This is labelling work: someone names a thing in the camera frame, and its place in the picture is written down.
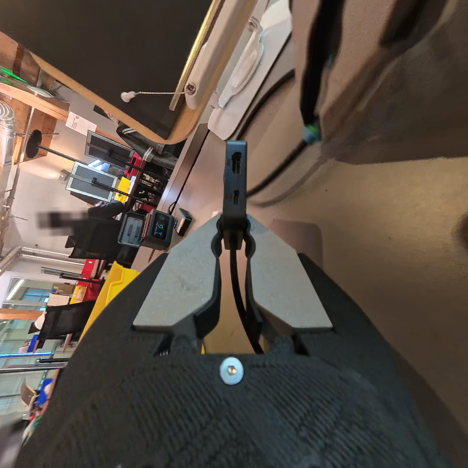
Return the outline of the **black power bank with display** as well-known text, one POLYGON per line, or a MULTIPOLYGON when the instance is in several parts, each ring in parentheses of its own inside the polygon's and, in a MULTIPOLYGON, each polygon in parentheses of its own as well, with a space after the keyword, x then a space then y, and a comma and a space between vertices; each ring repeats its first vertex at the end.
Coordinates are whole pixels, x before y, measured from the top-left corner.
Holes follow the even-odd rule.
POLYGON ((171 243, 174 225, 174 216, 157 209, 145 216, 128 212, 123 217, 117 242, 132 248, 165 250, 171 243))

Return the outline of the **grey framed dark panel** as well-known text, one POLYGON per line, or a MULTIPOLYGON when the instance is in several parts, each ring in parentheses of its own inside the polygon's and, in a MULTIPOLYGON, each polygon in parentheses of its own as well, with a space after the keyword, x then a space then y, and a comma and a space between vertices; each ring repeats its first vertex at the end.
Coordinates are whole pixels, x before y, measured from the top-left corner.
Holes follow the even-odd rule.
POLYGON ((66 184, 66 190, 74 195, 110 202, 117 182, 118 178, 114 175, 75 162, 66 184))
POLYGON ((103 137, 96 132, 87 131, 84 154, 90 158, 113 165, 131 162, 134 150, 128 146, 103 137))

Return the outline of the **yellow plastic bin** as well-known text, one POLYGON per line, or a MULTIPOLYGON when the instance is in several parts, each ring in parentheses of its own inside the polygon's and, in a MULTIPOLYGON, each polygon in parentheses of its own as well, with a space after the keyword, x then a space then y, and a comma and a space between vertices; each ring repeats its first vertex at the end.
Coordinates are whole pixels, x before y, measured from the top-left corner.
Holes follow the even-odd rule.
POLYGON ((104 282, 101 292, 96 300, 96 303, 91 311, 84 330, 79 338, 81 342, 91 325, 97 317, 102 313, 104 308, 128 286, 140 274, 137 270, 120 266, 116 262, 110 268, 108 277, 104 282))

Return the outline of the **green lit exit sign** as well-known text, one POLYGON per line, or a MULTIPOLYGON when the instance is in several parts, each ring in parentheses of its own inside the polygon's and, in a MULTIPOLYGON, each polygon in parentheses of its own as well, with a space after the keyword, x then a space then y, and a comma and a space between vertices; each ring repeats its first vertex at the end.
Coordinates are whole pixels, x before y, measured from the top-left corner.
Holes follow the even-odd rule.
POLYGON ((13 73, 13 71, 10 71, 9 69, 7 69, 5 67, 0 68, 0 74, 1 74, 1 77, 4 78, 4 79, 9 79, 9 80, 14 80, 14 81, 17 81, 17 82, 21 82, 24 85, 29 84, 26 80, 22 79, 21 77, 19 77, 15 73, 13 73))

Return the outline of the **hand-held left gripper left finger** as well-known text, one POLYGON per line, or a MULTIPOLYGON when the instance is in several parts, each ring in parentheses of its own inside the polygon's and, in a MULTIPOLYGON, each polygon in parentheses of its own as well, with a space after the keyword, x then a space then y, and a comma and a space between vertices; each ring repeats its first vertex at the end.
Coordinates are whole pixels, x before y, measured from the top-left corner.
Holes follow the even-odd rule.
POLYGON ((164 257, 133 327, 137 331, 205 338, 219 322, 221 214, 164 257))

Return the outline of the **black multiport hub adapter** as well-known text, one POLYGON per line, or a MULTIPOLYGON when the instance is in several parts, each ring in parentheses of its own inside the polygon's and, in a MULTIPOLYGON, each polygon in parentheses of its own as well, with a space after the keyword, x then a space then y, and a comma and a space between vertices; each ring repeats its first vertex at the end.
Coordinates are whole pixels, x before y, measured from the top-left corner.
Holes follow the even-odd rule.
POLYGON ((225 249, 229 251, 231 285, 239 318, 255 354, 264 354, 260 345, 263 320, 254 301, 250 261, 255 252, 251 222, 247 212, 247 142, 228 141, 225 152, 224 199, 221 228, 225 249), (245 301, 239 281, 237 252, 245 243, 247 259, 245 301))

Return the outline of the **small black battery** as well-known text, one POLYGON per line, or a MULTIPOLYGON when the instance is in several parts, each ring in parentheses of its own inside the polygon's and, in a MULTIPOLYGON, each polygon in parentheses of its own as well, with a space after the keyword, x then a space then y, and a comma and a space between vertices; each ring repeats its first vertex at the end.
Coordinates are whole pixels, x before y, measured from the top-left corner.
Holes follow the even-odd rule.
POLYGON ((187 210, 180 207, 177 208, 174 230, 178 236, 184 237, 186 231, 190 227, 192 220, 193 218, 187 210))

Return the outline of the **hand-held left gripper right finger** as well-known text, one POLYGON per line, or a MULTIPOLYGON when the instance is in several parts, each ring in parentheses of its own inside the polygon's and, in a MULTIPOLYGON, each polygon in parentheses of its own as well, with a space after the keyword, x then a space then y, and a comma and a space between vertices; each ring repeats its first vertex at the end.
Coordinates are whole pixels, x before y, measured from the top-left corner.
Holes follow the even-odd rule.
POLYGON ((251 215, 245 236, 249 325, 265 340, 332 329, 298 253, 251 215))

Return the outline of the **thin black cable green plugs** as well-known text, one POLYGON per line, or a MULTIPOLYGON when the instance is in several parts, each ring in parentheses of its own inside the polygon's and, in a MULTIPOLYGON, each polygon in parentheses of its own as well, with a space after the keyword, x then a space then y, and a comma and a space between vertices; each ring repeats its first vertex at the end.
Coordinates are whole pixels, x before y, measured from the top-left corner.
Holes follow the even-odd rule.
MULTIPOLYGON (((291 69, 285 73, 277 82, 275 82, 258 100, 254 105, 248 116, 245 118, 244 122, 240 126, 240 129, 237 134, 237 141, 240 141, 245 133, 248 131, 250 124, 253 122, 254 118, 260 111, 260 109, 266 104, 266 102, 284 85, 286 85, 291 80, 295 79, 295 70, 291 69)), ((321 131, 319 124, 306 125, 304 128, 303 136, 300 142, 296 147, 291 151, 291 153, 286 157, 282 163, 276 167, 263 181, 257 184, 254 188, 249 189, 246 193, 246 199, 257 195, 267 187, 269 187, 273 182, 284 174, 284 172, 291 167, 291 165, 299 158, 302 152, 308 147, 315 143, 321 141, 321 131)))

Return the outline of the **white paper notice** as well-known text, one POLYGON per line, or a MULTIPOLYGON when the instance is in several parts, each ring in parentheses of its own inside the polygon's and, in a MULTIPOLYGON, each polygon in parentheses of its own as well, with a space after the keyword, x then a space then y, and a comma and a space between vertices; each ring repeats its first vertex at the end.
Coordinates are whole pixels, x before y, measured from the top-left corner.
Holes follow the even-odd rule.
POLYGON ((97 130, 96 124, 71 111, 68 113, 66 127, 85 136, 88 132, 96 132, 97 130))

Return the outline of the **wooden board with black panel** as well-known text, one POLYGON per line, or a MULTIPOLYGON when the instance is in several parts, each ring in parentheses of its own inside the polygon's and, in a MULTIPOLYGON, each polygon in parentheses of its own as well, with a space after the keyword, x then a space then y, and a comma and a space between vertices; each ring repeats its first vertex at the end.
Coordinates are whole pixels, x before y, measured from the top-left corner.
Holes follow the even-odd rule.
POLYGON ((146 138, 172 144, 190 135, 185 97, 174 92, 210 1, 1 1, 1 32, 23 45, 76 92, 146 138))

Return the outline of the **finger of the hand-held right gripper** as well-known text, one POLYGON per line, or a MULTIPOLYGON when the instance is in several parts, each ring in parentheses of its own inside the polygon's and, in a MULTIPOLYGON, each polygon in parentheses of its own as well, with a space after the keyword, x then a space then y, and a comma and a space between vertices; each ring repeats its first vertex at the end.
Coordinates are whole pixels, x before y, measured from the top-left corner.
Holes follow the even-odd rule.
POLYGON ((304 124, 319 119, 319 100, 342 39, 343 0, 291 1, 292 41, 297 47, 296 80, 304 124))
POLYGON ((323 115, 322 148, 354 165, 467 158, 467 1, 395 1, 323 115))

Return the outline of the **black floor lamp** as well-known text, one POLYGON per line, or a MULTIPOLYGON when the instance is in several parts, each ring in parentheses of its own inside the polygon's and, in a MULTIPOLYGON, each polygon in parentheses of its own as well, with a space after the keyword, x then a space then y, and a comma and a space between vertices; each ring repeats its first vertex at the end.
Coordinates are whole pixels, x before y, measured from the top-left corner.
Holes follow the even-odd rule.
MULTIPOLYGON (((48 153, 51 153, 51 154, 54 154, 54 155, 57 155, 57 156, 60 156, 62 158, 65 158, 69 161, 73 161, 73 162, 78 162, 79 160, 76 160, 70 156, 67 156, 65 154, 62 154, 60 152, 57 152, 55 150, 52 150, 50 148, 47 148, 45 146, 42 145, 42 140, 43 140, 43 134, 40 132, 40 130, 34 130, 30 135, 29 135, 29 138, 28 138, 28 141, 27 141, 27 144, 26 144, 26 149, 25 149, 25 156, 27 159, 29 160, 32 160, 34 159, 40 150, 44 150, 48 153)), ((132 176, 133 175, 133 171, 137 171, 137 172, 143 172, 145 174, 148 174, 150 177, 153 177, 153 178, 160 178, 160 179, 165 179, 167 180, 167 177, 165 175, 161 175, 159 173, 154 173, 154 172, 151 172, 149 171, 148 169, 146 168, 141 168, 135 164, 132 164, 132 161, 136 161, 136 162, 140 162, 140 164, 142 165, 143 164, 143 161, 139 161, 136 157, 136 152, 134 151, 134 155, 131 159, 131 162, 129 163, 124 163, 122 165, 113 165, 113 164, 109 164, 111 166, 114 166, 114 167, 120 167, 121 169, 125 169, 128 173, 128 175, 132 176)))

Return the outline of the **silver ventilation duct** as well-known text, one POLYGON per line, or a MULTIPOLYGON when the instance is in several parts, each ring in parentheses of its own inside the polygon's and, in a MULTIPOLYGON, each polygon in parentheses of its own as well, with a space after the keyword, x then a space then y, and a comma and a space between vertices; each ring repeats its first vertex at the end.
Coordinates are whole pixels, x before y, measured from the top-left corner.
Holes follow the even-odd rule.
POLYGON ((14 110, 5 102, 0 102, 0 207, 3 208, 5 193, 13 164, 13 153, 17 121, 14 110))

